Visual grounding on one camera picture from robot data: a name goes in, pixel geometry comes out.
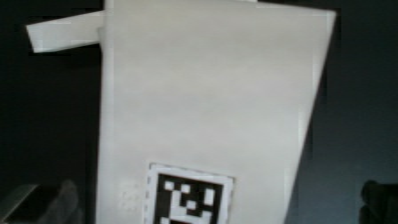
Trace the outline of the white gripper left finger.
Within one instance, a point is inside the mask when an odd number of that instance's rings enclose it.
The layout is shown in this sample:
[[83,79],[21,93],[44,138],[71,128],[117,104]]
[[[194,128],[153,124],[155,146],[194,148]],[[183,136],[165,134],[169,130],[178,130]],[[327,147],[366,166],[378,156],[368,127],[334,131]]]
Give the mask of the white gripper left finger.
[[0,224],[83,224],[78,190],[60,184],[25,184],[0,201]]

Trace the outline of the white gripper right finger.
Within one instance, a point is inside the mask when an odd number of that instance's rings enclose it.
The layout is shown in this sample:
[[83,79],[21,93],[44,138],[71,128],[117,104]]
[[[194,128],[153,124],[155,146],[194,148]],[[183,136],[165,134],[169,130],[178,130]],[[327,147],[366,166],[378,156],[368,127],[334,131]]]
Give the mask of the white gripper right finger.
[[398,184],[370,180],[361,190],[359,224],[398,224]]

